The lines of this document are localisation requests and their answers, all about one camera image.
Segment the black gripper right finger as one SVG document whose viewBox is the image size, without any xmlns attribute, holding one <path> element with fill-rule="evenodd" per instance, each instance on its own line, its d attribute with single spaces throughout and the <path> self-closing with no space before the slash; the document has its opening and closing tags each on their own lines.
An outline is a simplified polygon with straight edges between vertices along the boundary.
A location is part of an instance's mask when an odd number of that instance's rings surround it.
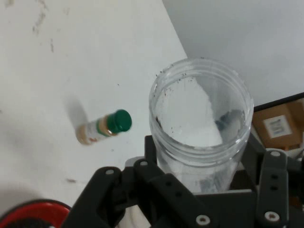
<svg viewBox="0 0 304 228">
<path fill-rule="evenodd" d="M 304 213 L 290 205 L 290 198 L 304 201 L 304 162 L 279 150 L 266 150 L 250 134 L 241 160 L 257 193 L 258 228 L 302 228 Z"/>
</svg>

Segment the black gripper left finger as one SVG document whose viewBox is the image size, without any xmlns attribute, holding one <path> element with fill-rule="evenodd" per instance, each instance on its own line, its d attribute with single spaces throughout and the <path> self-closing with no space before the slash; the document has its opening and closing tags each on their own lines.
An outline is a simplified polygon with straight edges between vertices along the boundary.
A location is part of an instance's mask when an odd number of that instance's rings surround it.
<svg viewBox="0 0 304 228">
<path fill-rule="evenodd" d="M 113 228 L 138 206 L 152 228 L 216 228 L 212 212 L 172 174 L 157 165 L 151 136 L 133 166 L 98 169 L 62 223 L 64 228 Z"/>
</svg>

